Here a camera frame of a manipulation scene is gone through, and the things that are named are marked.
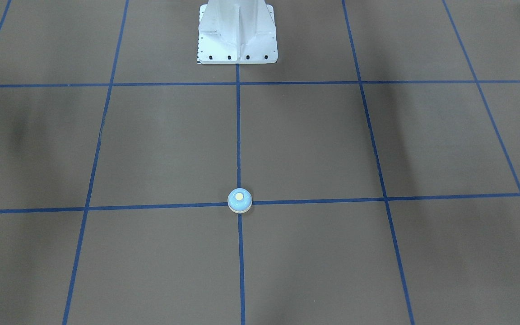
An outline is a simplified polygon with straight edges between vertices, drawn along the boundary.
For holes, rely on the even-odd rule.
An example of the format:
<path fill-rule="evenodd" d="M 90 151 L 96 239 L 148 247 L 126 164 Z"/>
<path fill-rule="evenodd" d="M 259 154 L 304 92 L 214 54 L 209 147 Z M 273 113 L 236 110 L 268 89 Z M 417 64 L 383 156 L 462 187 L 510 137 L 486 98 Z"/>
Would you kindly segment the blue and cream call bell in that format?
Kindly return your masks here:
<path fill-rule="evenodd" d="M 251 193 L 244 188 L 236 188 L 232 190 L 227 198 L 229 209 L 236 214 L 247 212 L 253 204 Z"/>

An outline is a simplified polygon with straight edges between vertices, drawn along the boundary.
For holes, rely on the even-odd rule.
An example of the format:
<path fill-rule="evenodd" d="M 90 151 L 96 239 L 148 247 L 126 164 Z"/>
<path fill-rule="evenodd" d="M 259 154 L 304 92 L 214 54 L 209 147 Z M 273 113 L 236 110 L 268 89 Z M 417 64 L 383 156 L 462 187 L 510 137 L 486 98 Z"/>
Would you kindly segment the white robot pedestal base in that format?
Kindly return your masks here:
<path fill-rule="evenodd" d="M 264 0 L 209 0 L 199 14 L 198 64 L 278 61 L 274 8 Z"/>

